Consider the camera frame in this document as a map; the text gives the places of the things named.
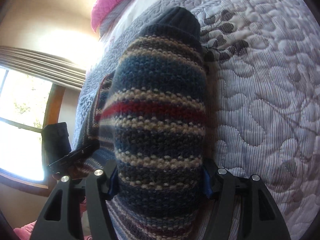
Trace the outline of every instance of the silver screw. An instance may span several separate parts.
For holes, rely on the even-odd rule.
[[[103,170],[96,170],[96,171],[94,172],[94,174],[95,174],[96,176],[100,176],[100,175],[103,174]]]
[[[221,175],[225,175],[225,174],[227,174],[227,170],[223,169],[223,168],[220,168],[220,169],[218,169],[218,173],[221,174]]]
[[[61,181],[62,181],[62,182],[67,182],[69,179],[70,179],[69,176],[63,176],[63,177],[61,178]]]
[[[259,181],[260,180],[260,177],[256,174],[252,175],[251,177],[254,181]]]

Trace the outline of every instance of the wooden window frame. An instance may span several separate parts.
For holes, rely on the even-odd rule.
[[[45,114],[44,114],[43,127],[45,127],[48,124],[53,124],[58,122],[65,89],[66,89],[65,87],[52,84],[49,97],[48,97]],[[6,120],[4,118],[0,118],[0,121],[6,122],[8,124],[11,124],[17,127],[26,126],[10,120]],[[28,130],[38,129],[34,127],[29,127],[29,126],[27,127],[28,127]],[[49,164],[47,155],[45,153],[43,146],[42,146],[42,164],[44,167]],[[17,175],[14,175],[12,173],[9,173],[7,171],[0,169],[0,183],[26,193],[48,197],[51,191],[53,190],[53,188],[55,187],[55,185],[57,184],[57,181],[50,174],[47,174],[46,172],[44,174],[43,183],[36,183],[30,180],[22,179]]]

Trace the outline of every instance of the beige wall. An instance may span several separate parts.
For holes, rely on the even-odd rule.
[[[38,50],[88,65],[95,57],[98,35],[90,27],[95,0],[15,0],[0,24],[0,45]],[[69,140],[75,127],[79,92],[66,89],[59,122],[67,122]],[[0,183],[0,209],[12,227],[33,222],[46,197]]]

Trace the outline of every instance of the striped knit sweater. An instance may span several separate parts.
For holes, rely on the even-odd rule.
[[[110,150],[112,131],[120,192],[108,206],[123,239],[185,239],[192,230],[205,133],[201,51],[194,35],[158,21],[119,60],[99,140]]]

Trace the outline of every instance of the curtain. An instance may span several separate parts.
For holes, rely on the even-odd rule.
[[[85,70],[71,61],[28,49],[0,46],[0,65],[76,90],[85,80]]]

